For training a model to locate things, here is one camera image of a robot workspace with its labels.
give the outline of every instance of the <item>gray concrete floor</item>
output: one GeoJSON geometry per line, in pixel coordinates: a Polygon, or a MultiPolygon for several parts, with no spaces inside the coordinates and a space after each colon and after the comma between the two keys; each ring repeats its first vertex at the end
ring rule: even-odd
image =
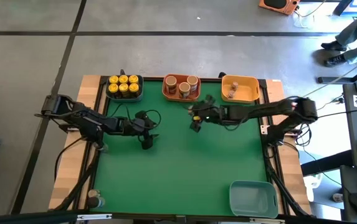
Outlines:
{"type": "MultiPolygon", "coordinates": [[[[0,0],[0,30],[70,31],[79,5],[79,0],[0,0]]],[[[348,17],[316,16],[312,28],[301,29],[295,25],[295,16],[257,5],[258,0],[93,0],[86,5],[79,30],[338,32],[352,21],[348,17]]],[[[39,124],[34,113],[39,112],[52,88],[67,39],[0,36],[0,214],[7,213],[11,206],[39,124]]],[[[316,77],[337,77],[355,66],[321,65],[330,53],[319,50],[320,44],[332,40],[333,36],[76,37],[59,93],[75,98],[83,75],[111,75],[124,68],[128,73],[144,76],[186,73],[217,77],[224,71],[280,79],[287,96],[301,96],[319,87],[316,77]]],[[[323,105],[340,93],[340,86],[328,86],[311,98],[323,105]]],[[[328,107],[321,112],[340,110],[328,107]]],[[[348,138],[345,116],[321,120],[312,126],[314,140],[307,150],[327,156],[348,149],[348,142],[331,143],[331,138],[327,138],[332,126],[336,136],[348,138]]],[[[50,124],[23,212],[47,210],[55,157],[64,140],[65,134],[50,124]]]]}

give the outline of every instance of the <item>orange device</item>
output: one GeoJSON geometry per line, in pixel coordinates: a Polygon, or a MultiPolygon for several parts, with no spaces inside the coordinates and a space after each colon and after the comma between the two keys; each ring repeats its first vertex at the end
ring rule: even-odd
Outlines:
{"type": "Polygon", "coordinates": [[[260,0],[260,7],[292,15],[300,0],[260,0]]]}

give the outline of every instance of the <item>wooden table frame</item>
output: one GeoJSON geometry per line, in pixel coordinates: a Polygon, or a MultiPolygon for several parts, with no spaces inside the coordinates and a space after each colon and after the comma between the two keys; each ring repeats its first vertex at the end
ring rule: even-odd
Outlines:
{"type": "MultiPolygon", "coordinates": [[[[80,86],[77,101],[84,103],[86,106],[92,109],[95,108],[100,113],[103,113],[105,109],[106,94],[105,85],[102,89],[100,89],[101,79],[102,77],[100,75],[85,75],[80,86]]],[[[266,90],[265,94],[267,96],[266,99],[264,99],[263,94],[261,94],[259,99],[260,103],[274,102],[284,98],[283,86],[280,80],[260,80],[260,85],[266,85],[266,88],[264,89],[266,90]]],[[[260,122],[263,122],[263,124],[268,124],[270,121],[274,124],[279,124],[284,119],[285,116],[278,115],[273,116],[272,119],[262,118],[260,119],[260,122]]],[[[65,145],[67,146],[79,137],[80,133],[77,131],[68,133],[65,145]]],[[[295,144],[294,139],[290,137],[285,137],[285,141],[293,145],[295,144]]],[[[92,160],[95,150],[93,148],[86,150],[86,147],[88,148],[89,144],[86,144],[85,141],[79,141],[62,155],[58,168],[57,178],[49,203],[49,208],[55,208],[63,201],[63,199],[69,194],[74,185],[77,183],[80,177],[80,173],[83,172],[83,168],[88,166],[90,163],[89,161],[92,160]]],[[[278,163],[276,163],[276,160],[271,159],[271,163],[274,166],[274,169],[282,171],[283,181],[292,197],[304,209],[304,211],[311,214],[310,204],[307,199],[306,188],[303,181],[303,174],[300,167],[297,151],[293,150],[289,146],[279,146],[277,151],[277,159],[278,163]]],[[[79,199],[75,200],[75,208],[85,208],[85,199],[87,198],[86,194],[88,192],[90,181],[91,179],[86,181],[82,188],[79,199]]],[[[287,204],[286,206],[282,205],[282,198],[280,196],[279,189],[275,184],[274,187],[278,194],[279,214],[288,215],[287,204]]],[[[293,211],[290,210],[289,212],[291,215],[294,215],[293,211]]]]}

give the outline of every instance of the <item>green table surface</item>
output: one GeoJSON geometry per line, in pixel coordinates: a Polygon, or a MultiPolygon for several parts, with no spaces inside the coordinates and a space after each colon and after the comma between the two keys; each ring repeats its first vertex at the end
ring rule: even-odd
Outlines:
{"type": "MultiPolygon", "coordinates": [[[[201,84],[201,96],[221,99],[221,83],[201,84]]],[[[160,134],[153,147],[143,150],[136,137],[104,136],[109,150],[100,156],[94,189],[106,204],[93,211],[177,215],[234,216],[229,186],[235,180],[267,181],[259,123],[251,119],[235,131],[203,123],[199,133],[189,128],[188,104],[168,101],[162,82],[145,82],[143,99],[125,103],[130,116],[140,110],[158,110],[160,134]]],[[[108,105],[108,115],[118,103],[108,105]]],[[[158,116],[149,113],[157,122],[158,116]]],[[[120,107],[116,116],[126,116],[120,107]]]]}

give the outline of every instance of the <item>orange tray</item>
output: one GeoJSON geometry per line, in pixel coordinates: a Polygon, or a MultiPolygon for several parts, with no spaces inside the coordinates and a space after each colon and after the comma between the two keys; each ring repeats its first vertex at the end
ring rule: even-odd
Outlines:
{"type": "Polygon", "coordinates": [[[252,103],[260,98],[259,81],[254,77],[240,75],[225,75],[221,83],[221,98],[227,102],[252,103]],[[238,89],[232,99],[228,98],[233,82],[238,83],[238,89]]]}
{"type": "Polygon", "coordinates": [[[168,74],[165,76],[165,78],[163,79],[163,95],[166,97],[167,100],[171,100],[171,101],[180,101],[180,102],[195,102],[198,98],[199,95],[201,94],[201,79],[198,77],[198,88],[196,89],[196,91],[194,93],[189,94],[188,98],[186,99],[182,99],[179,97],[179,84],[182,82],[186,82],[186,79],[188,78],[189,75],[178,75],[178,74],[168,74]],[[175,94],[170,94],[168,93],[168,89],[166,86],[166,78],[170,77],[170,76],[174,76],[177,79],[177,91],[175,94]]]}

